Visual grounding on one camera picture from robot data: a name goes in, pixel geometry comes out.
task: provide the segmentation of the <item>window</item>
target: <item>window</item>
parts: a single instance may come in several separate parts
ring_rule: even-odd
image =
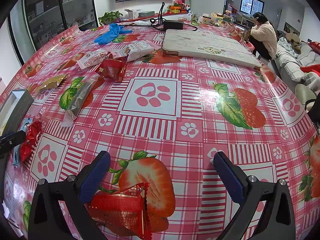
[[[260,0],[241,0],[240,11],[247,14],[262,13],[264,2]]]

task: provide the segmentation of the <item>blue rubber glove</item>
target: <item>blue rubber glove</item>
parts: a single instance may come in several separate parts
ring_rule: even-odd
[[[99,45],[108,44],[114,39],[118,38],[119,34],[123,33],[131,33],[132,31],[123,31],[124,26],[119,26],[116,23],[111,23],[109,27],[109,31],[100,37],[96,38],[94,42],[97,42]]]

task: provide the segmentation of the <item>black power adapter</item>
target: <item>black power adapter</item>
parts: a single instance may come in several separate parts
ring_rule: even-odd
[[[168,29],[183,30],[183,22],[173,20],[163,21],[163,30],[166,31]]]

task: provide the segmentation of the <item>cardboard box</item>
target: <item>cardboard box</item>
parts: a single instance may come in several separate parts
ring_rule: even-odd
[[[128,12],[128,18],[130,20],[133,20],[133,19],[138,19],[138,11],[141,11],[141,10],[129,10],[129,9],[126,9],[125,11]]]

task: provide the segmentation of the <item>glass cabinet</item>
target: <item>glass cabinet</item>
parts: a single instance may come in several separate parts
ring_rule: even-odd
[[[25,21],[36,50],[78,24],[81,31],[97,27],[93,0],[23,0]]]

